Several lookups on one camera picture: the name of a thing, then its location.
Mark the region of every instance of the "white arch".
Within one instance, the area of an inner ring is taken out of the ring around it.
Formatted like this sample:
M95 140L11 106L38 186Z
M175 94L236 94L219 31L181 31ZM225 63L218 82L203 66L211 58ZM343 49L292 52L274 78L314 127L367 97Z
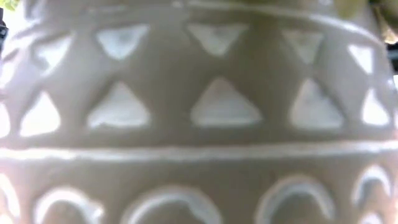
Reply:
M20 218L21 208L19 206L17 192L12 187L10 180L4 174L0 174L0 189L7 200L7 208L10 214L13 218Z
M43 223L51 206L59 202L66 202L78 208L87 224L101 223L104 210L100 204L92 202L79 190L60 187L49 191L38 200L34 207L34 224Z
M121 224L136 224L153 208L173 202L185 203L192 215L205 224L222 224L216 205L201 191L188 187L169 186L149 192L131 204L124 213Z
M361 200L364 198L364 187L367 183L374 180L379 181L385 193L389 197L392 197L393 187L390 175L387 173L385 168L379 165L373 165L365 169L354 185L354 190L351 194L351 201L354 205L359 205Z
M333 199L324 186L306 175L294 175L278 181L260 199L255 224L271 224L272 217L282 203L296 194L312 196L329 220L334 220L336 208Z

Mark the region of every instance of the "green foliage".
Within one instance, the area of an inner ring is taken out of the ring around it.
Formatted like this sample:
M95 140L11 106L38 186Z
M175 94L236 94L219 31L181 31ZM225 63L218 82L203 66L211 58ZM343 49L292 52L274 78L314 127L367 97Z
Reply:
M335 7L340 17L349 19L368 4L369 0L334 0Z
M0 7L10 11L15 11L18 3L19 0L0 0Z

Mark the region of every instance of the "white triangle pattern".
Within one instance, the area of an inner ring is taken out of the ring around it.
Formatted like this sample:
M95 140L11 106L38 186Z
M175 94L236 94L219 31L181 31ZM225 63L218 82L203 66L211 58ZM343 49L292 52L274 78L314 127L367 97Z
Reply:
M355 62L366 72L371 75L373 73L373 49L367 46L358 46L351 44L348 51L354 58Z
M11 130L11 124L7 108L4 104L0 104L0 138L6 137Z
M2 52L2 63L0 65L0 88L4 88L12 80L16 74L16 66L18 64L17 56L19 49L12 49L7 54Z
M13 224L14 221L8 215L0 215L0 223L2 223L2 224Z
M319 48L325 36L320 32L310 32L298 29L286 29L282 35L294 49L294 52L304 63L311 65L319 52Z
M377 213L369 213L363 217L359 224L383 224L383 220Z
M333 101L312 79L306 80L299 90L290 110L290 120L294 126L307 130L336 129L344 123Z
M257 123L262 116L230 82L218 78L194 106L191 119L198 126L241 126Z
M91 128L131 128L143 126L149 119L149 113L141 101L125 84L117 82L88 115L87 122Z
M31 137L56 131L61 125L61 117L46 92L40 93L30 110L22 119L19 134Z
M394 127L398 129L398 109L394 112Z
M45 6L48 4L47 0L32 0L27 3L30 6L30 12L28 16L39 17L43 14Z
M232 24L225 26L211 26L204 24L190 24L188 31L199 41L201 46L210 55L215 57L224 56L232 43L239 36L249 30L247 24Z
M47 64L46 70L42 73L43 77L51 75L55 67L67 54L71 43L72 37L67 35L34 47L33 51L36 57Z
M385 126L390 123L390 116L376 97L374 90L369 90L362 108L362 120L366 124Z
M149 32L148 25L106 29L99 31L96 38L102 49L115 60L123 60L135 51L141 39Z

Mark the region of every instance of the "pottery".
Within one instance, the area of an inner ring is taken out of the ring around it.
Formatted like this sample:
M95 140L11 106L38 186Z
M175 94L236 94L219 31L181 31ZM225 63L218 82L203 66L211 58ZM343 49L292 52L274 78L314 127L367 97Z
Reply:
M308 0L17 10L3 222L397 221L397 97L369 7L350 20Z

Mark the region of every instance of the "gray ceramic vase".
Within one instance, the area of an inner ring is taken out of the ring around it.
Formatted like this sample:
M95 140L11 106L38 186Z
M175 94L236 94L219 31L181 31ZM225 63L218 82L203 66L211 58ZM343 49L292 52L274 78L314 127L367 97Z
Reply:
M1 223L397 223L397 98L370 8L344 21L332 0L25 0L18 13Z

